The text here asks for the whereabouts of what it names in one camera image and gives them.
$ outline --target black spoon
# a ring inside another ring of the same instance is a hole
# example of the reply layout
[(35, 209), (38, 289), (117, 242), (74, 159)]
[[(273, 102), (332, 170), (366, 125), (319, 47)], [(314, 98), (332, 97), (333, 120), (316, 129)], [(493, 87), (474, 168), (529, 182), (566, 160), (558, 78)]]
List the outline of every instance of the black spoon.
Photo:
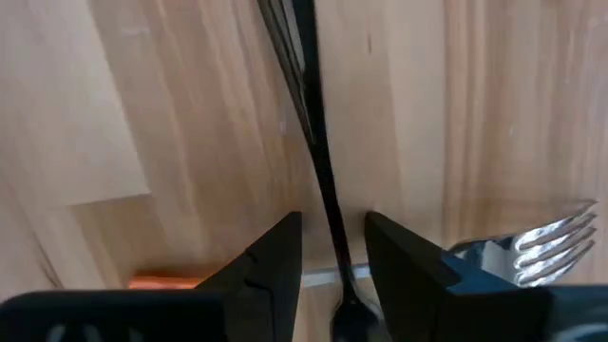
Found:
[(332, 233), (342, 301), (332, 319), (335, 342), (390, 341), (383, 321), (357, 293), (351, 254), (333, 180), (318, 59), (314, 0), (257, 0), (287, 80)]

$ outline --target fork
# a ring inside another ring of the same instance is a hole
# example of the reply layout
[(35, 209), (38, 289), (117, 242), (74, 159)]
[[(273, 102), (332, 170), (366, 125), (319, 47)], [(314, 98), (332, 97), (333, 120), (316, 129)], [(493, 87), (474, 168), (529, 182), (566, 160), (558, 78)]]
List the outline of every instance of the fork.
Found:
[(589, 200), (574, 215), (519, 235), (461, 242), (450, 252), (519, 287), (547, 285), (570, 271), (594, 246), (594, 204)]

